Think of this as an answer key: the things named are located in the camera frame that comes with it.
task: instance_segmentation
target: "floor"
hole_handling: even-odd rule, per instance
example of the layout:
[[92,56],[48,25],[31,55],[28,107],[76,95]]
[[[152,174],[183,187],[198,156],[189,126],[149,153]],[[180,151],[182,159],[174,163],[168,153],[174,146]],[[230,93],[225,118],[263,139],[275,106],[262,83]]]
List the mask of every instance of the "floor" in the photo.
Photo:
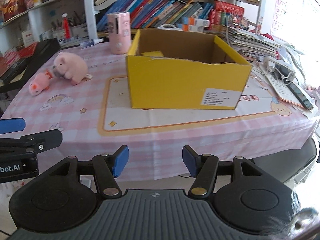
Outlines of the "floor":
[[[320,163],[316,163],[310,172],[305,183],[301,183],[295,187],[295,190],[299,196],[299,200],[303,207],[313,206],[317,210],[320,210],[320,187],[315,187],[319,185],[318,179],[320,178]],[[159,180],[149,180],[149,181],[130,181],[130,182],[119,182],[119,186],[123,192],[127,188],[136,189],[175,189],[183,188],[186,193],[191,187],[195,179],[193,178],[182,178],[180,176],[159,179]],[[219,190],[224,185],[230,183],[230,176],[219,176],[217,178],[216,187],[214,192]],[[1,190],[0,185],[0,229],[12,234],[16,227],[13,220],[9,214],[8,210],[9,198],[6,197]],[[0,240],[6,239],[7,236],[0,233]]]

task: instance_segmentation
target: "stuffed animal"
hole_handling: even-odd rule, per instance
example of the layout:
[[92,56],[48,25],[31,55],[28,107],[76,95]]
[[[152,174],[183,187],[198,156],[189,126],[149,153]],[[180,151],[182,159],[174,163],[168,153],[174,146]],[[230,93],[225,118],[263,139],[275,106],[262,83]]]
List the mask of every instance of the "stuffed animal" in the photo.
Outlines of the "stuffed animal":
[[70,79],[72,85],[79,84],[88,74],[86,62],[74,53],[60,52],[53,64],[54,75]]
[[34,80],[32,80],[29,84],[29,92],[32,96],[39,95],[44,89],[49,89],[49,80],[52,78],[50,73],[47,71],[46,73],[40,72],[38,73]]

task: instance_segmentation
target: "pink cylindrical container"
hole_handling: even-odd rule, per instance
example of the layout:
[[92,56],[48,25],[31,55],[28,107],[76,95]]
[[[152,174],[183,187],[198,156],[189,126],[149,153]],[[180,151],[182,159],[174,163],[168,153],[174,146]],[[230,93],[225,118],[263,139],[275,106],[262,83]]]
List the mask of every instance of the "pink cylindrical container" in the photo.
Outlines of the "pink cylindrical container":
[[113,54],[125,54],[131,45],[130,12],[108,15],[110,49]]

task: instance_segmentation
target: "smartphone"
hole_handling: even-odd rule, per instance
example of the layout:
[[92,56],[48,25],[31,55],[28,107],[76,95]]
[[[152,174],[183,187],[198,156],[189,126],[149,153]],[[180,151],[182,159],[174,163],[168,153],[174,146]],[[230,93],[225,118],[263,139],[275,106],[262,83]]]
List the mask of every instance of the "smartphone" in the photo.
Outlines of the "smartphone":
[[296,96],[296,98],[305,109],[313,109],[313,105],[311,104],[311,102],[307,99],[307,97],[302,93],[301,89],[295,83],[291,82],[289,85],[287,85],[287,87]]

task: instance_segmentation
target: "pink pig plush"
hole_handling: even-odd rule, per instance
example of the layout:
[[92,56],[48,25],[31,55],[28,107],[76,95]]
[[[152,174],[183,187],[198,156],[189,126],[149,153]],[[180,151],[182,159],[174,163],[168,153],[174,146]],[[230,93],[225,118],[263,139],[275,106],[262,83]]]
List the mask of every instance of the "pink pig plush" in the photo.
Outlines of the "pink pig plush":
[[38,73],[34,80],[32,80],[29,84],[29,92],[32,96],[39,95],[42,90],[49,88],[49,79],[50,76],[47,74],[40,72]]
[[86,62],[78,55],[70,52],[60,52],[54,59],[55,76],[63,76],[66,79],[71,79],[71,84],[79,84],[88,73]]

